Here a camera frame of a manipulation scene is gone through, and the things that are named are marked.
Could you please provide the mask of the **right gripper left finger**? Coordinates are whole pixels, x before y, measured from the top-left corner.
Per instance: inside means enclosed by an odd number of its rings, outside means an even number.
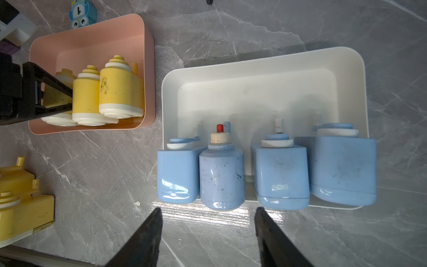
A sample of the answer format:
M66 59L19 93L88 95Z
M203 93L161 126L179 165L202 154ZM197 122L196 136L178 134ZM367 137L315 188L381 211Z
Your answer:
M155 208L107 267L155 267L159 259L163 218Z

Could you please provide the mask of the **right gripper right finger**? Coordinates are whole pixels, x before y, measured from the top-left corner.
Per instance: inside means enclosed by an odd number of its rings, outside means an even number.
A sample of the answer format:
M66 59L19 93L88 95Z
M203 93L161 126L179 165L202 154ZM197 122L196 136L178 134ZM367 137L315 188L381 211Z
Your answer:
M262 267L312 266L263 207L256 209L254 220Z

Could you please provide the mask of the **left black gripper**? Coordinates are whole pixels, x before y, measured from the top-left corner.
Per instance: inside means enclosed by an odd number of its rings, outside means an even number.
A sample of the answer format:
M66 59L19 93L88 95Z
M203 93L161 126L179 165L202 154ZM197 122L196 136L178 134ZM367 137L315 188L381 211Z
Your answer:
M42 84L69 97L72 89L33 62L22 66L11 55L1 53L1 125L11 125L72 110L70 103L44 107Z

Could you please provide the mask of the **yellow sharpener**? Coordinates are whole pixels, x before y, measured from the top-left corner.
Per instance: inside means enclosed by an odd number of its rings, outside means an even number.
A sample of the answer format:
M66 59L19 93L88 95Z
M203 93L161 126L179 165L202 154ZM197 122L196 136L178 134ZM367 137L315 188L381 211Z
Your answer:
M117 124L113 119L100 113L100 71L88 65L73 81L72 120L83 126Z
M60 72L56 72L54 77L68 86L70 89L73 89L73 81L77 79L77 77L69 69L62 69ZM50 108L72 103L72 98L49 85L45 85L42 103L44 107ZM77 125L77 123L72 119L72 111L43 117L41 120L54 126L72 127Z
M39 179L23 166L20 156L1 167L1 248L54 223L54 196L41 194Z
M145 90L138 64L129 64L120 55L105 64L100 71L99 110L113 119L144 116Z

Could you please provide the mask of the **blue sharpener with red cap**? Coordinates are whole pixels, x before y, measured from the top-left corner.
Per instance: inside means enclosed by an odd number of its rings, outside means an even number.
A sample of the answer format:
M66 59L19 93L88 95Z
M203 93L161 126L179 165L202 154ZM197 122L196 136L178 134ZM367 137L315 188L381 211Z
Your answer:
M217 211L239 208L245 201L244 151L231 140L231 123L218 124L199 155L200 198Z

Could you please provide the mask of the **pink plastic tray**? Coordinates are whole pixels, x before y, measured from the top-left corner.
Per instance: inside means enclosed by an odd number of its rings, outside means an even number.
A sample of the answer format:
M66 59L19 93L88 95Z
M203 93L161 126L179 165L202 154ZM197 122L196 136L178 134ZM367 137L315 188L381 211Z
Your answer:
M35 135L47 135L71 131L132 130L148 127L156 118L156 82L154 39L143 19L128 14L82 28L42 36L33 41L30 62L55 75L69 69L78 75L88 65L102 69L115 55L121 55L129 63L137 63L138 75L145 87L145 115L120 120L118 124L105 126L60 127L40 119L28 123Z

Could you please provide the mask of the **purple cube sharpener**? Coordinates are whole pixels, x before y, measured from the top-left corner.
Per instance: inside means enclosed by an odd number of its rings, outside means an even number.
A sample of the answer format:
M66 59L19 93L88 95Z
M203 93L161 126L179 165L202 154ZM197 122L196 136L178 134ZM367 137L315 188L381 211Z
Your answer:
M3 39L0 42L0 53L5 53L7 55L13 55L20 50L20 46L16 46L7 39Z

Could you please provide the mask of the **blue cartoon sharpener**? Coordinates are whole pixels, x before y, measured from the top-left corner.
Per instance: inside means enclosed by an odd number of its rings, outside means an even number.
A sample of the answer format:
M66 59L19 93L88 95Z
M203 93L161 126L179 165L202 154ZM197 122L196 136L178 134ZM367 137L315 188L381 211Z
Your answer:
M71 10L68 15L71 20L71 28L77 29L95 24L97 19L97 10L91 1L72 1Z

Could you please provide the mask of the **white plastic tray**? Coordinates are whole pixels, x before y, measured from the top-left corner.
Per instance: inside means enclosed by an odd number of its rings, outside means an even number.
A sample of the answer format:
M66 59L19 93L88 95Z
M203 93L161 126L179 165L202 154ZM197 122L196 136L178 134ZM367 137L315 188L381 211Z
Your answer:
M365 64L348 47L177 69L162 83L163 142L210 142L218 124L231 123L232 141L244 150L246 202L255 203L250 146L274 131L281 118L290 137L310 136L315 125L351 123L368 138Z

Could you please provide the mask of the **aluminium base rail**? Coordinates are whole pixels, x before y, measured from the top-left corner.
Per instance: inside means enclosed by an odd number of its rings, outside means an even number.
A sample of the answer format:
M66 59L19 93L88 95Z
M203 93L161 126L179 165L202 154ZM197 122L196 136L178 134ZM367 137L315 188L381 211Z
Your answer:
M97 267L84 261L72 260L39 251L7 246L1 248L1 257L24 261L40 267Z

